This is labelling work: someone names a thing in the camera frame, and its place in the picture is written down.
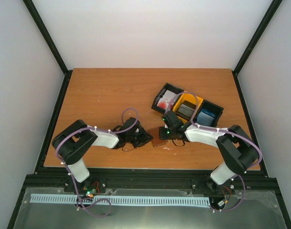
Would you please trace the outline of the brown leather card holder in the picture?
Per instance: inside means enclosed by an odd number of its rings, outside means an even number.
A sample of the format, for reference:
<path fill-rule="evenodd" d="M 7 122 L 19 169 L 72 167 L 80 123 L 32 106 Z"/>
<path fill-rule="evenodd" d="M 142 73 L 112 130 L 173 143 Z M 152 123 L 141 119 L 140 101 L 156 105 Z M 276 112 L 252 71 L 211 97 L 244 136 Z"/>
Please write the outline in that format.
<path fill-rule="evenodd" d="M 160 139 L 159 130 L 159 127 L 154 127 L 148 130 L 148 133 L 153 137 L 153 139 L 151 140 L 153 147 L 160 147 L 168 142 L 167 140 Z"/>

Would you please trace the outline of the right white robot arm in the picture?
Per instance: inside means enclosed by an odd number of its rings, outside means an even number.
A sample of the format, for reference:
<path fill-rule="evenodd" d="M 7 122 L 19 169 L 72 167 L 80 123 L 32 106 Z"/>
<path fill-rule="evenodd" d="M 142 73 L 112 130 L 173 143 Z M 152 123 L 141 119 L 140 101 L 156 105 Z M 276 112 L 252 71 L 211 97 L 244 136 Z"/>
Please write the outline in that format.
<path fill-rule="evenodd" d="M 173 111 L 162 116 L 165 126 L 160 127 L 162 140 L 181 140 L 183 143 L 196 142 L 219 149 L 223 158 L 210 174 L 210 180 L 222 185 L 228 180 L 245 172 L 262 161 L 260 148 L 238 125 L 230 128 L 209 127 L 193 122 L 183 123 Z"/>

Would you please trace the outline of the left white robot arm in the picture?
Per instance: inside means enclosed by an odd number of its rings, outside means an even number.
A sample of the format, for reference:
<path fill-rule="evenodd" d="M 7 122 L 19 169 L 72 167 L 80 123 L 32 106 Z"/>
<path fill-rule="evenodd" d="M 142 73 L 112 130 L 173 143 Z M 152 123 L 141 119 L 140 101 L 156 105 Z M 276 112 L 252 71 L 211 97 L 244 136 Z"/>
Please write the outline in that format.
<path fill-rule="evenodd" d="M 119 149 L 129 143 L 138 148 L 152 139 L 153 136 L 134 117 L 112 130 L 98 129 L 87 125 L 83 120 L 76 120 L 52 140 L 52 146 L 56 150 L 56 156 L 67 166 L 68 173 L 75 178 L 75 187 L 81 192 L 87 192 L 91 189 L 92 180 L 83 156 L 90 147 Z"/>

